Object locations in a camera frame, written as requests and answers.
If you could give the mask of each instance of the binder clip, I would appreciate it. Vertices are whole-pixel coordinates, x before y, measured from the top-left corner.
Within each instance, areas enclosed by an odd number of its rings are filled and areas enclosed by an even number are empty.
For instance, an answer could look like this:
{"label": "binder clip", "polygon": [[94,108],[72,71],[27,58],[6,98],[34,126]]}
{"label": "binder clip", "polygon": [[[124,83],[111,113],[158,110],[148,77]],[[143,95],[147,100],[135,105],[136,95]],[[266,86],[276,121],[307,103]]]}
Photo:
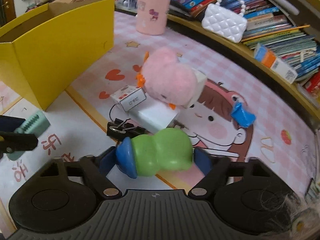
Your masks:
{"label": "binder clip", "polygon": [[127,120],[122,121],[116,118],[107,124],[107,135],[118,141],[123,141],[126,137],[134,138],[144,133],[146,133],[146,129],[127,123]]}

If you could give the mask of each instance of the blue toy cap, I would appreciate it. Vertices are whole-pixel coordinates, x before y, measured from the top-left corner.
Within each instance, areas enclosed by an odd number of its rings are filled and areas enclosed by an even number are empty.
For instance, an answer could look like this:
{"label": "blue toy cap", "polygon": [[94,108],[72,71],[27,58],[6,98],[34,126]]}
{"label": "blue toy cap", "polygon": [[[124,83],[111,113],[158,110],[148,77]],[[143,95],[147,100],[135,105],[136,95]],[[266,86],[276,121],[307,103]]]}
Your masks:
{"label": "blue toy cap", "polygon": [[256,116],[246,111],[241,102],[234,104],[231,116],[243,128],[248,128],[256,120]]}
{"label": "blue toy cap", "polygon": [[133,148],[130,137],[126,137],[116,149],[116,164],[124,174],[130,178],[137,178],[136,162],[133,156]]}

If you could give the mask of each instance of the orange bow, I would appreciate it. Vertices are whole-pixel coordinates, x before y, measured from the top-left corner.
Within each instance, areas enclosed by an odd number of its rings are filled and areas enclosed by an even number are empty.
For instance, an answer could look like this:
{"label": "orange bow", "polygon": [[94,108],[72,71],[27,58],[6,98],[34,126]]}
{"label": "orange bow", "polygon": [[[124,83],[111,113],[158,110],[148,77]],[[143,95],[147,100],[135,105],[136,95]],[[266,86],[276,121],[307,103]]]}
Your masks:
{"label": "orange bow", "polygon": [[[147,51],[144,55],[144,59],[143,59],[143,63],[146,62],[146,60],[148,59],[149,57],[149,52]],[[142,69],[142,66],[140,68],[140,72],[139,74],[136,76],[136,79],[138,80],[138,84],[137,84],[137,87],[140,87],[142,88],[146,82],[145,78],[143,77],[143,75],[141,74],[141,69]]]}
{"label": "orange bow", "polygon": [[146,80],[144,79],[143,75],[139,73],[139,74],[136,76],[136,79],[138,80],[137,86],[140,87],[140,88],[142,88],[142,87],[144,86],[145,82],[146,82]]}
{"label": "orange bow", "polygon": [[176,109],[176,105],[169,103],[169,106],[172,110]]}

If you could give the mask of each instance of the white handbag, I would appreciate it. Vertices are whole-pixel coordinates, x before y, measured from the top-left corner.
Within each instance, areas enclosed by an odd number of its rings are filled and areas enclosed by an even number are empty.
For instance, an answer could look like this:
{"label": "white handbag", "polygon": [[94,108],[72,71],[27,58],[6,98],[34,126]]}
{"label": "white handbag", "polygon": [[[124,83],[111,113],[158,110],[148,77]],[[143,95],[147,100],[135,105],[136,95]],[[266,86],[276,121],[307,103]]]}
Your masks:
{"label": "white handbag", "polygon": [[207,6],[202,20],[202,27],[207,31],[238,43],[247,28],[247,19],[243,18],[246,9],[244,1],[238,0],[241,3],[241,12],[239,14],[221,7],[221,1],[217,0],[216,4]]}

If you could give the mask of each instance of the door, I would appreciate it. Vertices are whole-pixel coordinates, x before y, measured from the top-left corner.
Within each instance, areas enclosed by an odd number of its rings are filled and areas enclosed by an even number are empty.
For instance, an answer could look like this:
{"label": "door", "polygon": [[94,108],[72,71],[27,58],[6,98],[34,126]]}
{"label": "door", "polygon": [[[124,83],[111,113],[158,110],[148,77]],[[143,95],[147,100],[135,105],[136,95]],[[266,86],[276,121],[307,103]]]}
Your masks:
{"label": "door", "polygon": [[6,23],[16,18],[16,12],[14,10],[13,0],[2,0],[1,7],[3,8],[4,14],[5,14]]}

